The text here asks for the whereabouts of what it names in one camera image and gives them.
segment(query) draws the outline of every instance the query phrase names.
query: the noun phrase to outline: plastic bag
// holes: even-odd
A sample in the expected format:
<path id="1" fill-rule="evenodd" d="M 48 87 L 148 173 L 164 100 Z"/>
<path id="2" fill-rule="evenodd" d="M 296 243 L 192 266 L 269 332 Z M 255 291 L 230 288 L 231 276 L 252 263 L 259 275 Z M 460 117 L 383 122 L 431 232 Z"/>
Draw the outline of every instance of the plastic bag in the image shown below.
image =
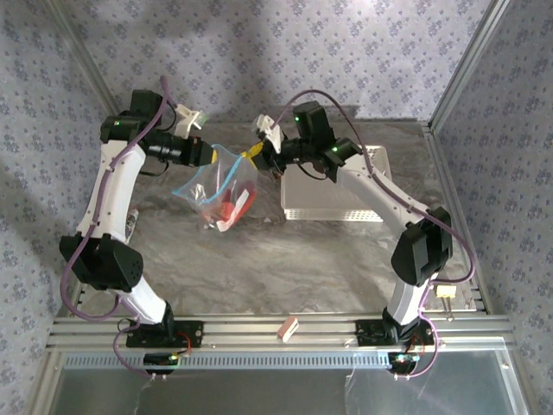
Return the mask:
<path id="1" fill-rule="evenodd" d="M 202 166 L 184 186 L 175 190 L 210 227 L 227 231 L 253 203 L 257 169 L 250 160 L 215 144 L 215 162 Z"/>

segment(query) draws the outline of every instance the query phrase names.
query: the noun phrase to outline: white robotic arm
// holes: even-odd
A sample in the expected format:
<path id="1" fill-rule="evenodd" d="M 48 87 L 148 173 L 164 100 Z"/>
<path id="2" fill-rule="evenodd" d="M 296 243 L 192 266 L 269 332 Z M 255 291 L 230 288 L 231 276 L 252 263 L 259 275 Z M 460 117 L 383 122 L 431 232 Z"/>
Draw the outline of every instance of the white robotic arm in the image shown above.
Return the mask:
<path id="1" fill-rule="evenodd" d="M 155 105 L 159 98 L 148 91 L 135 91 L 131 111 L 109 117 L 102 125 L 100 170 L 88 209 L 77 234 L 63 237 L 60 242 L 60 251 L 67 260 L 77 251 L 82 235 L 88 232 L 92 223 L 105 169 L 111 168 L 111 160 L 143 129 L 144 123 L 153 118 L 151 109 L 159 106 Z M 181 105 L 177 108 L 181 110 L 179 113 L 184 111 Z M 132 190 L 146 156 L 188 166 L 209 164 L 216 158 L 211 146 L 202 143 L 198 137 L 188 137 L 190 126 L 198 122 L 200 113 L 187 109 L 182 116 L 184 119 L 177 125 L 180 136 L 152 130 L 114 167 L 105 185 L 105 195 L 100 198 L 103 203 L 99 206 L 91 238 L 73 266 L 81 282 L 119 295 L 132 315 L 140 320 L 141 329 L 137 334 L 153 338 L 155 344 L 167 344 L 165 340 L 174 338 L 175 321 L 170 305 L 159 298 L 144 279 L 142 256 L 124 244 L 124 228 Z M 245 156 L 258 169 L 276 168 L 279 172 L 284 171 L 287 164 L 313 163 L 332 181 L 365 201 L 385 221 L 398 238 L 391 259 L 398 280 L 383 319 L 388 326 L 393 326 L 392 337 L 396 341 L 404 340 L 418 324 L 418 306 L 427 284 L 451 256 L 451 238 L 450 235 L 449 239 L 444 236 L 421 215 L 399 205 L 372 175 L 403 200 L 409 201 L 412 207 L 446 222 L 448 214 L 440 208 L 430 212 L 428 207 L 413 200 L 377 170 L 368 174 L 364 169 L 348 168 L 345 160 L 357 156 L 360 149 L 346 138 L 334 138 L 326 114 L 316 101 L 296 107 L 295 120 L 300 137 L 288 140 L 277 125 L 270 128 L 273 124 L 271 118 L 257 118 L 254 130 L 264 143 L 252 147 Z"/>
<path id="2" fill-rule="evenodd" d="M 384 182 L 388 188 L 404 200 L 412 201 L 413 206 L 424 211 L 428 209 L 427 206 L 413 200 L 410 196 L 405 194 L 402 189 L 396 186 L 377 169 L 373 171 L 373 174 L 378 175 L 378 178 Z M 364 201 L 367 206 L 372 208 L 390 228 L 397 239 L 399 239 L 405 231 L 406 224 L 416 224 L 423 220 L 420 214 L 414 214 L 392 199 L 380 185 L 376 183 L 374 178 L 367 174 L 366 169 L 358 170 L 345 166 L 338 169 L 337 179 L 337 184 L 343 188 L 347 188 Z M 417 318 L 418 306 L 428 283 L 429 280 L 425 281 L 420 286 L 416 286 L 407 284 L 401 279 L 397 280 L 387 309 L 391 317 L 400 325 L 404 326 L 409 324 Z"/>

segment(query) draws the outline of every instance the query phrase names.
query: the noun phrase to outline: metal extrusion bar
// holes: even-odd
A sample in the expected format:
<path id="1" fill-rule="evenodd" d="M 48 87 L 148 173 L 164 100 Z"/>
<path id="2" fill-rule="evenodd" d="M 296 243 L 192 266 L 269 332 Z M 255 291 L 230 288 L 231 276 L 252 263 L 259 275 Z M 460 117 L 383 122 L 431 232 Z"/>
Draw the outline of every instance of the metal extrusion bar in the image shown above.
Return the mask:
<path id="1" fill-rule="evenodd" d="M 41 367 L 36 375 L 36 378 L 41 381 L 35 382 L 33 392 L 29 395 L 31 399 L 27 403 L 25 412 L 27 415 L 42 415 L 45 413 L 45 408 L 50 408 L 65 361 L 66 355 L 64 353 L 45 352 Z"/>
<path id="2" fill-rule="evenodd" d="M 512 343 L 511 326 L 504 316 L 457 313 L 452 322 L 448 322 L 445 316 L 437 313 L 434 313 L 433 317 L 441 337 L 441 346 L 443 348 L 447 346 L 444 350 L 489 350 L 502 346 L 505 342 L 507 345 Z M 288 342 L 282 343 L 277 339 L 276 332 L 285 318 L 286 316 L 190 317 L 190 319 L 200 319 L 205 322 L 202 347 L 194 353 L 337 352 L 346 349 L 401 351 L 400 346 L 358 348 L 355 320 L 378 318 L 377 316 L 298 316 L 300 328 Z M 54 322 L 47 347 L 67 352 L 110 351 L 116 332 L 117 319 L 89 323 L 73 318 L 58 318 Z M 119 344 L 121 350 L 125 351 L 123 337 Z"/>
<path id="3" fill-rule="evenodd" d="M 437 134 L 443 127 L 446 118 L 453 110 L 487 45 L 490 43 L 495 29 L 498 27 L 499 21 L 510 2 L 511 0 L 493 0 L 488 6 L 478 28 L 474 32 L 472 40 L 468 43 L 465 54 L 462 56 L 451 81 L 449 81 L 442 95 L 442 99 L 440 99 L 434 114 L 432 114 L 429 122 L 432 133 Z"/>
<path id="4" fill-rule="evenodd" d="M 459 197 L 457 196 L 457 192 L 455 191 L 455 185 L 453 183 L 453 178 L 451 177 L 451 174 L 449 172 L 449 167 L 443 153 L 442 145 L 438 140 L 435 139 L 435 136 L 429 132 L 428 127 L 424 128 L 424 130 L 424 137 L 429 149 L 429 154 L 434 162 L 436 175 L 442 186 L 445 202 L 449 208 L 451 219 L 454 222 L 454 225 L 460 235 L 467 241 L 468 245 L 474 252 L 475 248 L 473 239 L 468 230 L 467 221 L 465 220 L 465 215 L 461 207 L 461 202 L 459 201 Z M 468 264 L 467 253 L 463 252 L 463 255 L 465 258 L 465 262 Z M 478 259 L 476 259 L 476 273 L 474 275 L 474 281 L 476 282 L 475 285 L 478 287 L 478 290 L 480 292 L 480 301 L 482 302 L 484 311 L 492 314 L 492 301 Z"/>
<path id="5" fill-rule="evenodd" d="M 42 0 L 42 3 L 90 83 L 92 91 L 98 96 L 100 104 L 108 114 L 119 114 L 117 101 L 88 52 L 79 31 L 71 21 L 71 13 L 67 10 L 66 5 L 61 0 Z"/>

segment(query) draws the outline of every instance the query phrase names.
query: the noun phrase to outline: gray marble tabletop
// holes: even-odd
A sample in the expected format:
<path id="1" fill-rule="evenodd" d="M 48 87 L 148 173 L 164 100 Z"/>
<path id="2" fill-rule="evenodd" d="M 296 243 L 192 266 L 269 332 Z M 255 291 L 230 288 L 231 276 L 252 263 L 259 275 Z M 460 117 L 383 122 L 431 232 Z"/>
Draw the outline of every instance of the gray marble tabletop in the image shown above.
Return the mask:
<path id="1" fill-rule="evenodd" d="M 436 207 L 442 192 L 416 123 L 358 122 L 365 144 L 383 145 L 393 181 L 419 201 Z M 345 123 L 333 123 L 337 137 L 353 137 Z M 293 126 L 284 130 L 294 137 Z M 211 144 L 240 152 L 254 144 L 249 124 L 208 124 L 201 131 Z M 148 161 L 144 167 L 161 171 Z M 266 174 L 257 179 L 254 205 L 226 233 L 204 230 L 200 218 L 172 191 L 194 169 L 171 166 L 157 177 L 140 176 L 131 205 L 139 217 L 130 245 L 144 257 L 144 276 L 167 299 L 176 315 L 204 313 L 377 312 L 391 297 L 396 276 L 390 258 L 396 240 L 384 223 L 286 221 L 280 185 Z M 442 275 L 466 272 L 460 248 Z M 83 310 L 99 313 L 109 294 L 86 296 Z M 474 307 L 465 284 L 454 309 Z M 442 310 L 431 296 L 428 309 Z"/>

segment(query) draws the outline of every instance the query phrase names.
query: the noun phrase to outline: floral wallpaper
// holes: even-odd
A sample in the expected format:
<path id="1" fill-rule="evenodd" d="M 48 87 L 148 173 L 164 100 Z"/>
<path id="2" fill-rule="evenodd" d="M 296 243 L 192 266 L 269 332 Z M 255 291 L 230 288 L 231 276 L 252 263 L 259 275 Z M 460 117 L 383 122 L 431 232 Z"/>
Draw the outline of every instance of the floral wallpaper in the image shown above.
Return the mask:
<path id="1" fill-rule="evenodd" d="M 439 133 L 498 312 L 553 413 L 553 3 L 512 0 Z"/>
<path id="2" fill-rule="evenodd" d="M 0 36 L 0 413 L 21 413 L 60 307 L 60 236 L 92 191 L 104 117 L 40 2 Z"/>
<path id="3" fill-rule="evenodd" d="M 429 119 L 489 0 L 67 0 L 119 104 L 170 76 L 178 101 L 252 121 L 309 87 L 360 118 Z"/>

